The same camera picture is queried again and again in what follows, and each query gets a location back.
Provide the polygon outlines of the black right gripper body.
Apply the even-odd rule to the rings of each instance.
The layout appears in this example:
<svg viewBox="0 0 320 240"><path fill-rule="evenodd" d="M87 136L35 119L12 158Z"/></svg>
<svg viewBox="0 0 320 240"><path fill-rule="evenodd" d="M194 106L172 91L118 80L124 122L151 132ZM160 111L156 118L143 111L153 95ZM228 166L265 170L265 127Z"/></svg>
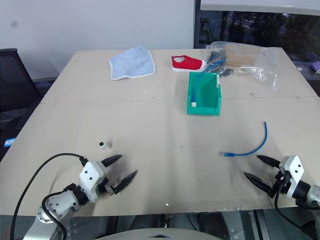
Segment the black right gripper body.
<svg viewBox="0 0 320 240"><path fill-rule="evenodd" d="M270 198L273 199L278 192L278 190L282 190L282 188L288 183L288 171L282 173L279 171L275 175L275 182L270 191Z"/></svg>

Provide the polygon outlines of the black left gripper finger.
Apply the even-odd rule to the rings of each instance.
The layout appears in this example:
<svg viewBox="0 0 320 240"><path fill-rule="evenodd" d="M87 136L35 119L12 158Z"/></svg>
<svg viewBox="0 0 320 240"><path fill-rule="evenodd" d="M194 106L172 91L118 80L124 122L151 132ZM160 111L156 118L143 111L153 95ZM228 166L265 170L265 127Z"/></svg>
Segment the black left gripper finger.
<svg viewBox="0 0 320 240"><path fill-rule="evenodd" d="M119 185L117 185L116 187L112 187L113 193L118 194L122 190L124 190L131 183L131 181L134 179L137 173L138 173L138 170L132 172L131 174L126 176L124 179L122 179Z"/></svg>
<svg viewBox="0 0 320 240"><path fill-rule="evenodd" d="M117 160L119 160L122 157L121 154L117 154L114 156L110 156L105 158L104 160L101 161L101 163L103 164L103 166L105 168L109 167L110 165L112 165L113 163L115 163Z"/></svg>

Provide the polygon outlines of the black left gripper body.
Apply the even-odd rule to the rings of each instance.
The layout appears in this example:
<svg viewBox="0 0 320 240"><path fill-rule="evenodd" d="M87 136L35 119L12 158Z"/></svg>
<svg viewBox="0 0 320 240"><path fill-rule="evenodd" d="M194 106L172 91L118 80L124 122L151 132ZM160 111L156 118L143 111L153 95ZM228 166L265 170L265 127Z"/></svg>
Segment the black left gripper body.
<svg viewBox="0 0 320 240"><path fill-rule="evenodd" d="M115 188L109 184L109 179L107 176L102 176L96 184L96 194L98 197L101 197L105 194L110 196L115 195Z"/></svg>

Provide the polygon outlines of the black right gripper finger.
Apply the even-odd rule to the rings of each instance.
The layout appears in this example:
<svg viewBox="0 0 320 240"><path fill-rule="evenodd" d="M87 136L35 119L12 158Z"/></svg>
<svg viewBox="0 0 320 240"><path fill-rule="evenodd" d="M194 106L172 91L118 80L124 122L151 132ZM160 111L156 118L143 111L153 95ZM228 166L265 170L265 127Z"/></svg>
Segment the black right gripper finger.
<svg viewBox="0 0 320 240"><path fill-rule="evenodd" d="M257 155L256 156L258 159L260 159L263 163L271 166L271 167L274 167L274 168L279 168L279 165L280 165L280 161L272 158L272 157L269 157L269 156L265 156L265 155Z"/></svg>
<svg viewBox="0 0 320 240"><path fill-rule="evenodd" d="M244 175L254 186L265 192L270 198L274 197L273 189L264 183L260 178L247 172L244 172Z"/></svg>

